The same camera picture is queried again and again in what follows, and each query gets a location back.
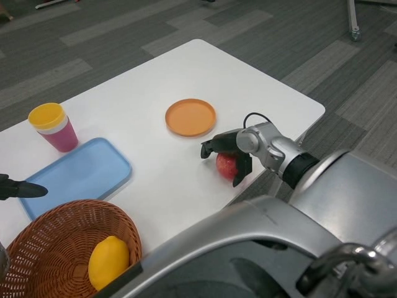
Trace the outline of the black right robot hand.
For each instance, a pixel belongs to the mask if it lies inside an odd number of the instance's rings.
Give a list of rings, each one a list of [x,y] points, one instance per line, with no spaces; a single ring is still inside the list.
[[[219,174],[238,186],[247,175],[252,173],[252,158],[241,151],[236,142],[239,129],[215,135],[211,140],[201,143],[200,157],[207,159],[216,153],[216,169]]]

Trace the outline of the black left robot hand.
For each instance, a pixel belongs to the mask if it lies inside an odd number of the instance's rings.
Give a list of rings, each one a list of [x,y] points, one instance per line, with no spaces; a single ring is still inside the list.
[[[0,200],[5,201],[11,197],[19,198],[36,198],[47,195],[47,188],[29,183],[27,181],[15,181],[9,178],[7,174],[0,174],[1,177],[1,188],[0,188]]]

